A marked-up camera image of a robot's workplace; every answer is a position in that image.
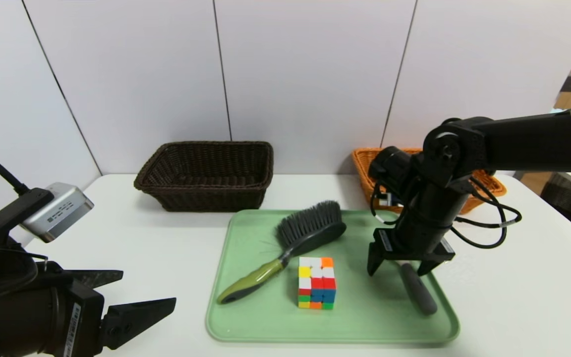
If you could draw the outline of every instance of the white cube square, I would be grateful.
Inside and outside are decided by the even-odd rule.
[[[310,258],[311,267],[321,267],[321,258]]]
[[[333,268],[323,268],[322,269],[323,278],[333,278],[334,277],[334,269]]]
[[[323,278],[323,271],[320,267],[313,267],[311,271],[312,271],[311,274],[312,278]]]
[[[312,279],[299,278],[299,289],[312,289]]]
[[[310,257],[299,257],[299,267],[311,267],[312,262],[311,260],[314,258]]]

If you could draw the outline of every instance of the green tray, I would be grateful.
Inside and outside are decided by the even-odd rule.
[[[226,342],[257,343],[444,343],[455,339],[459,321],[433,274],[422,277],[438,305],[424,316],[409,298],[399,266],[386,261],[373,277],[367,274],[367,251],[374,228],[383,227],[371,213],[343,211],[347,231],[337,241],[305,254],[335,261],[334,310],[297,307],[298,260],[256,292],[219,305],[217,296],[281,249],[274,228],[292,211],[245,210],[230,220],[222,250],[206,328]],[[391,212],[379,212],[388,221]]]

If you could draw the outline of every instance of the rubik's cube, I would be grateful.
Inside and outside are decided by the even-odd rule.
[[[336,279],[332,258],[299,257],[299,307],[334,309]]]

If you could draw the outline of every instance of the yellow cube square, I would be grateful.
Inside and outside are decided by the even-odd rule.
[[[312,270],[310,267],[299,267],[299,278],[310,278]]]

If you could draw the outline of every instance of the red cube square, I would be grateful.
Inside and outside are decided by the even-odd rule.
[[[323,280],[323,289],[336,290],[335,278],[322,278],[322,280]],[[314,279],[312,279],[312,288],[314,289]]]
[[[312,289],[323,289],[323,278],[312,278]]]

